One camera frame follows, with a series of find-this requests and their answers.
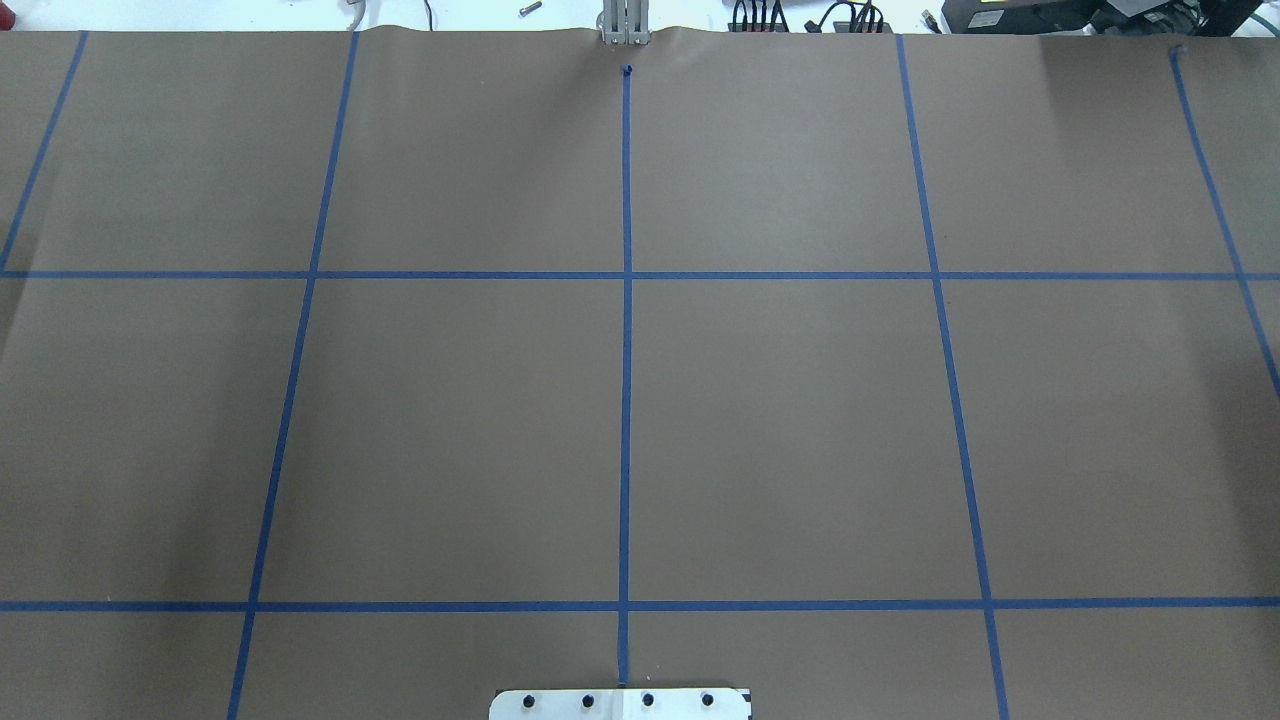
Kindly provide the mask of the black usb hub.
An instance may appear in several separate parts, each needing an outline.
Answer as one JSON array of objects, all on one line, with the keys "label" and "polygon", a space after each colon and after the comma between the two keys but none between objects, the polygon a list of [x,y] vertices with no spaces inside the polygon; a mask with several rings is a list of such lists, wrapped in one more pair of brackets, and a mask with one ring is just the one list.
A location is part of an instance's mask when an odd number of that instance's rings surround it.
[{"label": "black usb hub", "polygon": [[891,35],[884,13],[873,1],[831,1],[817,19],[804,23],[808,33]]},{"label": "black usb hub", "polygon": [[788,33],[785,5],[782,1],[732,1],[727,31],[731,33]]}]

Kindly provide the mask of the aluminium frame post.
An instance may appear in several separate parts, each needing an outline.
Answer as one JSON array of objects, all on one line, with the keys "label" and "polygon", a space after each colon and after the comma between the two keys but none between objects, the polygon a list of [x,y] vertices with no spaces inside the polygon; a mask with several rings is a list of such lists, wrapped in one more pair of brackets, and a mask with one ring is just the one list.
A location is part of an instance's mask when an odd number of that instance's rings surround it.
[{"label": "aluminium frame post", "polygon": [[605,46],[643,46],[652,38],[648,0],[605,0],[596,20]]}]

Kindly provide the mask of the black laptop computer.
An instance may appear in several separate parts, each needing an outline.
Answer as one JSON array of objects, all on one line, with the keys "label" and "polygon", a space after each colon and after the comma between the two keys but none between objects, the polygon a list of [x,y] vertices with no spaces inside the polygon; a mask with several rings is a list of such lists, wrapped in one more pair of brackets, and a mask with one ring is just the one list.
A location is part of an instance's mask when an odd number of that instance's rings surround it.
[{"label": "black laptop computer", "polygon": [[1105,1],[942,1],[952,35],[1051,35],[1089,24]]}]

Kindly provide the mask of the right black usb hub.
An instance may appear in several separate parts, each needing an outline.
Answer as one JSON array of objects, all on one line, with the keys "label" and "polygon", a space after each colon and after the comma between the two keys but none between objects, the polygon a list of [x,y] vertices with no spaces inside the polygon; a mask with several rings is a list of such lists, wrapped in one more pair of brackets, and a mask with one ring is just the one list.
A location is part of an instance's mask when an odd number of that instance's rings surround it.
[{"label": "right black usb hub", "polygon": [[804,23],[808,33],[891,35],[884,13],[873,1],[831,1],[817,19]]}]

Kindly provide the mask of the white pedestal column base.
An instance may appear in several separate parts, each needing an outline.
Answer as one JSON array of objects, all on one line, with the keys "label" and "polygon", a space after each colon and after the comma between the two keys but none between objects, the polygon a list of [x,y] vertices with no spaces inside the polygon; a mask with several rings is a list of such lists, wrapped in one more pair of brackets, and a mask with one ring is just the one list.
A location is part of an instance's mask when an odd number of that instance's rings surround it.
[{"label": "white pedestal column base", "polygon": [[602,688],[502,691],[489,719],[753,719],[745,689]]}]

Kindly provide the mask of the left black usb hub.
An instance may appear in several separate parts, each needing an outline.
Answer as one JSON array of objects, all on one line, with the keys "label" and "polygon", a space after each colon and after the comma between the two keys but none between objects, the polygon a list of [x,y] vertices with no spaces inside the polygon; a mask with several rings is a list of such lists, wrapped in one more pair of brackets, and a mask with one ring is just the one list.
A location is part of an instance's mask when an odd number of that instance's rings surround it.
[{"label": "left black usb hub", "polygon": [[788,33],[785,5],[782,1],[732,1],[727,31],[731,33]]}]

